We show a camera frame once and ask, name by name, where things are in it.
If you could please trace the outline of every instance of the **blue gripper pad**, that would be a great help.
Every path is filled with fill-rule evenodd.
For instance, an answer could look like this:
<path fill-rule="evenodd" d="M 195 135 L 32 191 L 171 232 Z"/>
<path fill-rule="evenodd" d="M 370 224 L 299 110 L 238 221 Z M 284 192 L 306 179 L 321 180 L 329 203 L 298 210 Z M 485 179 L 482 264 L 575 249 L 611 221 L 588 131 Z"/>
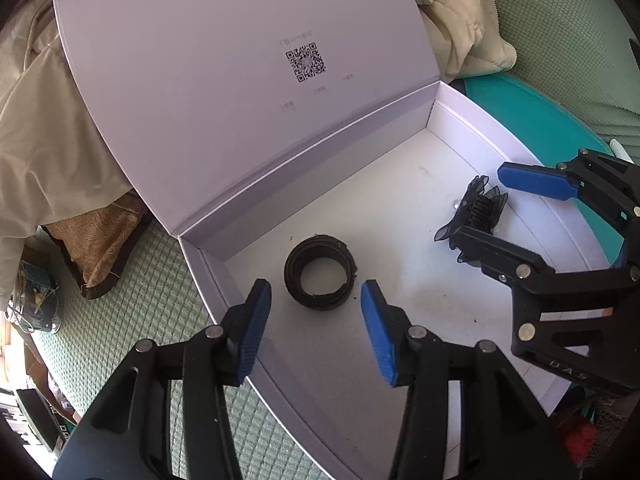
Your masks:
<path fill-rule="evenodd" d="M 242 382 L 254 368 L 258 347 L 271 311 L 271 284 L 267 280 L 255 280 L 243 309 L 250 312 L 244 335 L 238 341 L 238 380 Z"/>
<path fill-rule="evenodd" d="M 525 166 L 505 162 L 498 168 L 498 179 L 511 189 L 519 189 L 556 200 L 578 197 L 578 187 L 569 182 L 561 171 L 543 166 Z"/>
<path fill-rule="evenodd" d="M 376 280 L 367 280 L 362 284 L 360 307 L 380 373 L 387 383 L 396 386 L 398 382 L 398 352 L 385 323 L 385 316 L 381 312 L 381 309 L 388 308 L 388 304 L 386 304 Z"/>

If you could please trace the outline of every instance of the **open cardboard box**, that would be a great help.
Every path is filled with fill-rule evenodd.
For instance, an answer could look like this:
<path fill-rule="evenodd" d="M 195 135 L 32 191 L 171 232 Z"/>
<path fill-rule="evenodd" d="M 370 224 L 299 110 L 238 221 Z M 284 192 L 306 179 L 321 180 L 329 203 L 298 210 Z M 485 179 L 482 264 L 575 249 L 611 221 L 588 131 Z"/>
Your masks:
<path fill-rule="evenodd" d="M 510 355 L 510 290 L 433 242 L 476 174 L 496 184 L 503 161 L 537 160 L 438 80 L 414 0 L 54 1 L 82 97 L 180 240 L 211 317 L 270 280 L 250 381 L 325 472 L 387 478 L 398 438 L 406 393 L 377 370 L 358 300 L 369 278 L 444 340 L 494 340 L 553 409 L 568 384 Z M 326 70 L 299 82 L 287 53 L 310 42 Z M 343 240 L 358 266 L 353 298 L 330 312 L 296 304 L 282 278 L 314 234 Z M 607 266 L 571 203 L 510 193 L 498 235 L 558 271 Z"/>

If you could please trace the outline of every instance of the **rolled black belt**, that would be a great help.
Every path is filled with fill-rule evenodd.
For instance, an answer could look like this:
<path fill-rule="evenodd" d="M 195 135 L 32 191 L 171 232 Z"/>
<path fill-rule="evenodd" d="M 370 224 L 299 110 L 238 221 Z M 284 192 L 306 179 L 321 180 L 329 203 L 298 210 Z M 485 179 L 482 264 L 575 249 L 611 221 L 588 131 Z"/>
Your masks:
<path fill-rule="evenodd" d="M 306 264 L 318 258 L 330 258 L 341 264 L 347 282 L 329 294 L 309 294 L 302 288 L 300 277 Z M 284 264 L 284 283 L 294 300 L 314 310 L 331 310 L 349 297 L 356 277 L 356 263 L 344 242 L 328 235 L 316 235 L 296 245 Z"/>

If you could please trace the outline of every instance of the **blue rubber pad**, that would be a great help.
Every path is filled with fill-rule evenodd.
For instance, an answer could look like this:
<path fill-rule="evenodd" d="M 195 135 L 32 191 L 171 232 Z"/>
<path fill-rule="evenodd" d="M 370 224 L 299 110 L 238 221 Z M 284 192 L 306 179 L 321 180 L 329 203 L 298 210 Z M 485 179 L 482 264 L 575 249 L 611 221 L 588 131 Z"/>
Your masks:
<path fill-rule="evenodd" d="M 238 379 L 243 381 L 254 368 L 258 347 L 271 311 L 271 285 L 263 281 L 262 290 L 255 302 L 254 314 L 249 321 L 242 341 L 238 345 Z"/>
<path fill-rule="evenodd" d="M 395 347 L 367 282 L 362 285 L 360 307 L 362 308 L 364 323 L 367 326 L 367 332 L 369 332 L 369 339 L 378 361 L 380 373 L 382 373 L 387 383 L 391 386 L 396 386 L 398 369 L 396 367 Z"/>
<path fill-rule="evenodd" d="M 562 174 L 540 171 L 535 167 L 526 170 L 503 164 L 498 168 L 498 179 L 511 189 L 519 189 L 556 200 L 569 200 L 578 196 L 577 186 L 571 184 Z"/>

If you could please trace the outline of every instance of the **beige fabric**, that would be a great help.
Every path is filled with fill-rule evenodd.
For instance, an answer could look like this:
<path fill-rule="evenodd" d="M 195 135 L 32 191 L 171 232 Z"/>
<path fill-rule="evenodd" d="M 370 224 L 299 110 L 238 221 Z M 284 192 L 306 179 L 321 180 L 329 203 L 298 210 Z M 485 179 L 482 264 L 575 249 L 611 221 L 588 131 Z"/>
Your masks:
<path fill-rule="evenodd" d="M 82 288 L 91 288 L 109 275 L 124 242 L 147 211 L 139 197 L 126 194 L 106 207 L 46 227 L 51 236 L 64 243 L 71 261 L 78 266 L 84 279 Z"/>
<path fill-rule="evenodd" d="M 130 188 L 76 88 L 52 0 L 22 0 L 0 31 L 0 309 L 24 238 Z"/>
<path fill-rule="evenodd" d="M 500 37 L 494 0 L 415 0 L 446 81 L 508 70 L 515 48 Z"/>

